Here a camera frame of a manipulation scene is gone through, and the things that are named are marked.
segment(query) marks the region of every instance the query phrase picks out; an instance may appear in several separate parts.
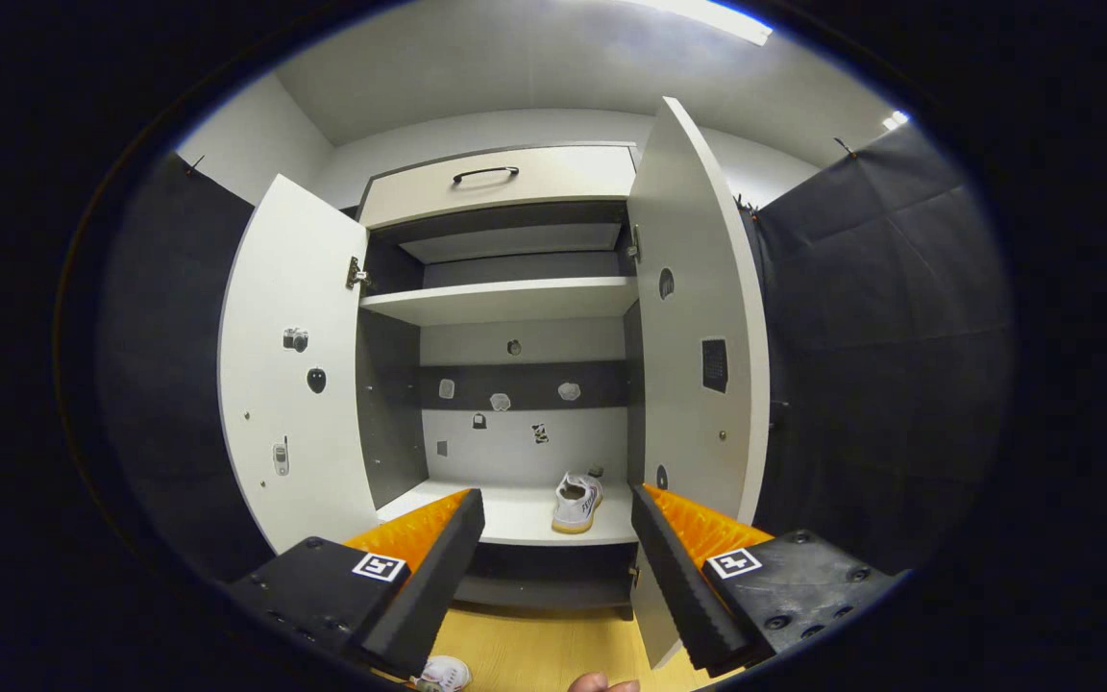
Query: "hand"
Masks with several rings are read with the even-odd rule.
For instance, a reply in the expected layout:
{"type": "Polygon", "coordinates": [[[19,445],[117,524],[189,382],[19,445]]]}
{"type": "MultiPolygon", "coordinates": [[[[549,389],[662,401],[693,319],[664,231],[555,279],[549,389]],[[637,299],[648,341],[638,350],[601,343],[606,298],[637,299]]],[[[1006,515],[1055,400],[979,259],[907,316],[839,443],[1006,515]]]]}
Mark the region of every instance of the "hand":
{"type": "Polygon", "coordinates": [[[610,688],[606,674],[584,673],[575,679],[566,692],[638,692],[638,680],[627,680],[610,688]]]}

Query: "white sneaker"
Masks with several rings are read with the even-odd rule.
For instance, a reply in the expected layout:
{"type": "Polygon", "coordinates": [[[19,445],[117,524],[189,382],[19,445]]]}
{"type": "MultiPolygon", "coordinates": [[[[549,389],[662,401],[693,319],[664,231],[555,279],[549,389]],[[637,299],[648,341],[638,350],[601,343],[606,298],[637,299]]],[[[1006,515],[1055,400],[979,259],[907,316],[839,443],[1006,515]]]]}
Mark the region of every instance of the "white sneaker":
{"type": "Polygon", "coordinates": [[[554,507],[554,530],[559,534],[583,534],[592,528],[597,507],[606,498],[601,481],[588,474],[567,473],[558,484],[557,506],[554,507]]]}
{"type": "Polygon", "coordinates": [[[418,692],[458,692],[469,682],[469,667],[456,657],[431,657],[421,678],[412,679],[418,692]]]}

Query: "drawer handle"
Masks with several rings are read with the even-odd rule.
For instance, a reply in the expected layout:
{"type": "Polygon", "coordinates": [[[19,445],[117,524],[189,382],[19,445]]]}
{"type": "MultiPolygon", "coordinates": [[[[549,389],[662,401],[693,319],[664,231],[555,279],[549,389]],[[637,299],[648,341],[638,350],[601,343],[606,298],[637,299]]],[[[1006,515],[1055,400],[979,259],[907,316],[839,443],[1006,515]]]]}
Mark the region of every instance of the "drawer handle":
{"type": "Polygon", "coordinates": [[[479,172],[510,172],[510,176],[511,177],[519,175],[518,167],[515,167],[515,166],[497,166],[497,167],[493,167],[493,169],[480,169],[478,172],[463,172],[463,174],[458,174],[455,177],[453,177],[452,179],[455,180],[456,185],[458,185],[458,184],[462,183],[463,179],[465,179],[466,176],[476,175],[479,172]]]}

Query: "open cabinet door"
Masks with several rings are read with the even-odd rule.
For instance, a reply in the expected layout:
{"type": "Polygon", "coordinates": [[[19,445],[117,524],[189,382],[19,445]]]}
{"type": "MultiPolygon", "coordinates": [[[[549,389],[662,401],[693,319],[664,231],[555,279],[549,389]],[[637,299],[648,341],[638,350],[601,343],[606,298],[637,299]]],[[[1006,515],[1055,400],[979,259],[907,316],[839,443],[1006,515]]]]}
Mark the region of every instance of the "open cabinet door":
{"type": "MultiPolygon", "coordinates": [[[[768,444],[759,277],[724,172],[664,97],[627,202],[643,324],[643,482],[751,523],[768,444]]],[[[653,665],[680,647],[651,575],[631,599],[653,665]]]]}
{"type": "Polygon", "coordinates": [[[237,485],[278,555],[309,536],[343,543],[377,526],[356,422],[361,283],[346,281],[365,245],[361,225],[278,175],[229,272],[220,420],[237,485]],[[289,329],[304,345],[287,345],[289,329]]]}

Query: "floor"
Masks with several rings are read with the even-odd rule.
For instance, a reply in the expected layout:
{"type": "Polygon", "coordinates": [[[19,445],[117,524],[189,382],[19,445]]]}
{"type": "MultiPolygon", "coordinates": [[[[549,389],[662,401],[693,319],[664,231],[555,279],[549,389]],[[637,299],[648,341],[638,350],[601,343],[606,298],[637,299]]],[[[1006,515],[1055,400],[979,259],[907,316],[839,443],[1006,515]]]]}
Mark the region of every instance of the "floor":
{"type": "Polygon", "coordinates": [[[610,683],[638,679],[643,692],[686,692],[712,681],[690,665],[685,649],[651,670],[637,622],[614,609],[558,614],[452,608],[434,641],[432,655],[439,653],[469,665],[466,692],[566,692],[589,671],[601,671],[610,683]]]}

